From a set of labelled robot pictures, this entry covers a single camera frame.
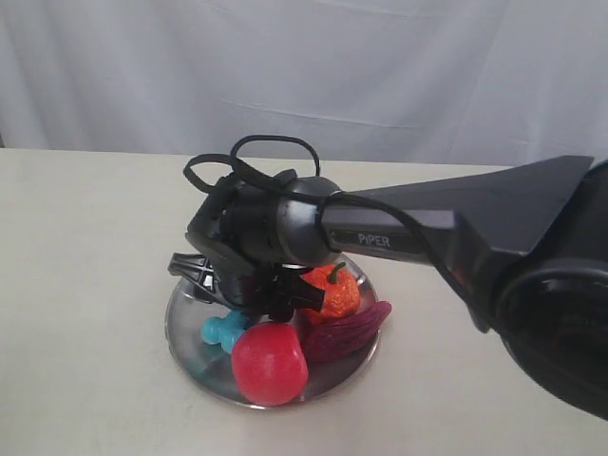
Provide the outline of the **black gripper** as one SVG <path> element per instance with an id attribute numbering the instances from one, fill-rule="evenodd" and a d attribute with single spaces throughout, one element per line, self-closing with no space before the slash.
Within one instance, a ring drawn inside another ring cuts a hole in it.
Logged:
<path id="1" fill-rule="evenodd" d="M 222 178 L 188 225 L 186 237 L 204 255 L 174 253 L 167 271 L 201 302 L 259 307 L 272 321 L 320 312 L 324 290 L 299 271 L 283 270 L 304 262 L 302 208 L 236 175 Z"/>

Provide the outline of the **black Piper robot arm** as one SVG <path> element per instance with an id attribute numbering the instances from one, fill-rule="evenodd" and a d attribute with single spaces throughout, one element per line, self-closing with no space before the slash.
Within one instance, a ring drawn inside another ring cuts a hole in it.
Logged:
<path id="1" fill-rule="evenodd" d="M 277 320 L 314 305 L 303 275 L 343 253 L 434 267 L 479 331 L 569 405 L 607 415 L 607 166 L 563 156 L 467 177 L 344 192 L 230 159 L 169 272 L 232 310 Z"/>

